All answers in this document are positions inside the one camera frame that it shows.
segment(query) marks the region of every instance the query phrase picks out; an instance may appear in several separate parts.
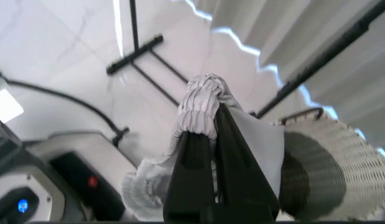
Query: curtain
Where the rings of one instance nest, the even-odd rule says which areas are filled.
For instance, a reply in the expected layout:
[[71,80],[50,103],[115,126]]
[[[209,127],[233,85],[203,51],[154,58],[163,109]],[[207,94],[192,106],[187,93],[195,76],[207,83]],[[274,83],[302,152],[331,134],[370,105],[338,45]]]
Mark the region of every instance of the curtain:
[[[259,65],[277,65],[294,78],[378,0],[194,0],[212,15],[211,28],[229,27],[261,51]],[[305,83],[311,100],[331,105],[338,118],[385,150],[385,12]]]

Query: gray machine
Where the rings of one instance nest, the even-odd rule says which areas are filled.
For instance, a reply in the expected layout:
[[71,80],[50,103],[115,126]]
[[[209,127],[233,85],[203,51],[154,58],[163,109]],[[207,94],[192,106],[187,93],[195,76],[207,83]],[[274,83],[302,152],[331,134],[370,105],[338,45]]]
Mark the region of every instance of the gray machine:
[[22,142],[0,122],[0,223],[119,221],[134,166],[99,133]]

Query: white cloth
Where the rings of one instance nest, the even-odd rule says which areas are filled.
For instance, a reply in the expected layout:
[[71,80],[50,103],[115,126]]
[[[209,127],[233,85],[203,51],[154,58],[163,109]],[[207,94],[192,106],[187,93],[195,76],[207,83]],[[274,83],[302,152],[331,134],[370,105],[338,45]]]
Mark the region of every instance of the white cloth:
[[214,118],[220,103],[231,111],[264,175],[278,196],[284,155],[283,129],[264,124],[244,113],[225,81],[214,74],[204,74],[188,82],[187,94],[179,112],[170,147],[160,157],[145,158],[135,175],[123,180],[123,202],[140,221],[163,221],[163,199],[177,157],[177,143],[184,131],[204,134],[215,144]]

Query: basket handle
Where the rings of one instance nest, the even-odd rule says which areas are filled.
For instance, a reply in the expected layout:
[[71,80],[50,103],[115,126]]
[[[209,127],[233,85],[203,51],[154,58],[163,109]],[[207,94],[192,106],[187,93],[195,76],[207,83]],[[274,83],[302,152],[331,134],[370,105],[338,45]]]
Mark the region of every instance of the basket handle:
[[289,120],[289,119],[296,119],[300,116],[303,116],[303,115],[306,115],[306,114],[309,114],[309,113],[313,113],[313,112],[318,112],[318,114],[315,116],[315,119],[319,119],[321,118],[322,114],[323,114],[323,108],[310,108],[308,110],[305,110],[305,111],[301,111],[301,112],[298,112],[296,114],[292,114],[290,116],[287,116],[285,118],[281,118],[281,124],[285,126],[286,124],[286,121]]

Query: blue led indicator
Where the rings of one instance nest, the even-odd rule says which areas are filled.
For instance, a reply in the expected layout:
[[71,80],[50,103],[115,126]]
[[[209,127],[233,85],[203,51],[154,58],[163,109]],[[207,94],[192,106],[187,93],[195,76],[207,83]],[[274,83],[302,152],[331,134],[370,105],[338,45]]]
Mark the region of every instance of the blue led indicator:
[[26,210],[28,210],[28,201],[25,199],[22,199],[18,202],[18,211],[25,213]]

